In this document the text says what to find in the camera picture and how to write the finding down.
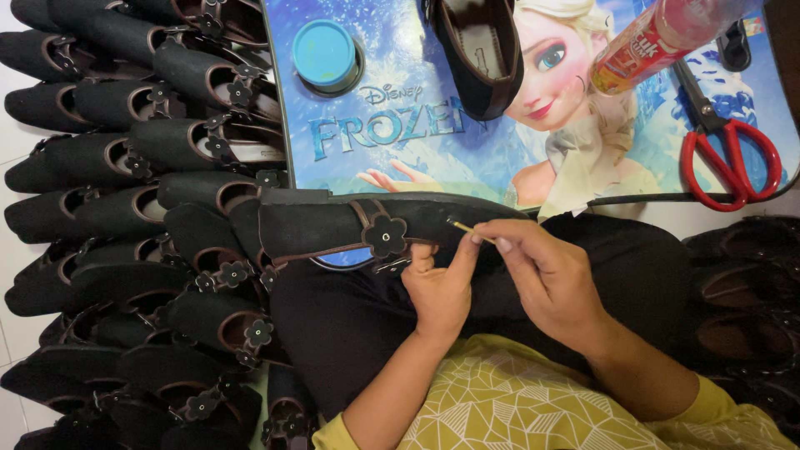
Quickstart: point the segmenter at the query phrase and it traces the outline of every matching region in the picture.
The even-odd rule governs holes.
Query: blue container lid
[[[308,22],[294,36],[294,66],[307,82],[331,86],[355,65],[355,45],[347,30],[332,20]]]

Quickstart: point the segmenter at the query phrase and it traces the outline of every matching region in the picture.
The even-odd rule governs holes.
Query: tile floor
[[[24,30],[10,15],[8,1],[0,6],[0,30]],[[12,90],[33,86],[37,80],[0,66],[0,98]],[[19,159],[30,153],[34,144],[49,131],[16,123],[5,111],[0,111],[0,175],[4,175]],[[26,195],[10,191],[0,183],[0,209],[24,199]],[[630,203],[594,207],[598,214],[629,219],[639,219],[662,227],[679,239],[702,231],[725,227],[746,215],[786,214],[800,215],[800,185],[782,197],[768,203],[749,205],[746,209],[731,213],[717,213],[698,203]],[[14,276],[46,249],[46,245],[25,245],[5,225],[0,224],[0,293],[5,293],[13,284]],[[38,348],[38,336],[55,315],[43,317],[17,317],[0,302],[0,376],[12,365],[25,359]],[[0,450],[11,450],[19,437],[28,432],[48,427],[59,414],[30,400],[0,390]]]

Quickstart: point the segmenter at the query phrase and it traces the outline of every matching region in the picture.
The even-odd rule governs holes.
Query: yellow shirt
[[[798,448],[760,409],[737,405],[700,377],[680,416],[643,424],[588,379],[496,335],[458,341],[398,448],[448,450]],[[317,449],[358,450],[338,415],[313,436]]]

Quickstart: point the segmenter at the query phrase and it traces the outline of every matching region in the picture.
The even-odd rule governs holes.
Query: bottle
[[[656,0],[601,52],[591,80],[603,94],[633,89],[714,40],[764,0]]]

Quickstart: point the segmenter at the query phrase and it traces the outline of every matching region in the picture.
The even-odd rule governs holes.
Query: round container
[[[363,53],[332,20],[308,22],[294,36],[292,56],[303,84],[322,96],[353,89],[363,75]]]

